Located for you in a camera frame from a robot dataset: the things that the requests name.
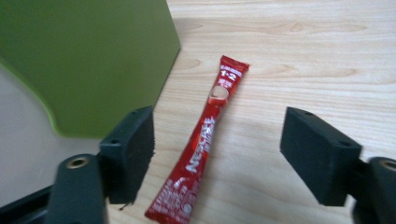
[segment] light wood surface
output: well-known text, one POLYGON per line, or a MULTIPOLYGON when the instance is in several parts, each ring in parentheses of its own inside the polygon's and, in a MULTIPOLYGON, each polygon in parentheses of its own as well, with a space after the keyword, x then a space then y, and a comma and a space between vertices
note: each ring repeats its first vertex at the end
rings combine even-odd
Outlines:
POLYGON ((319 205, 279 152, 286 106, 317 114, 396 159, 396 2, 168 0, 181 52, 155 107, 156 154, 135 205, 111 223, 151 223, 222 54, 250 63, 214 135, 191 223, 352 223, 319 205))

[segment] green panel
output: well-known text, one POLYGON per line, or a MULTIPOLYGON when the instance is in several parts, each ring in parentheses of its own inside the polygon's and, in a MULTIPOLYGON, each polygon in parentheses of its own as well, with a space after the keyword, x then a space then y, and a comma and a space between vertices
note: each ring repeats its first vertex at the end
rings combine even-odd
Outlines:
POLYGON ((0 1, 0 59, 53 128, 104 137, 154 105, 180 48, 166 1, 0 1))

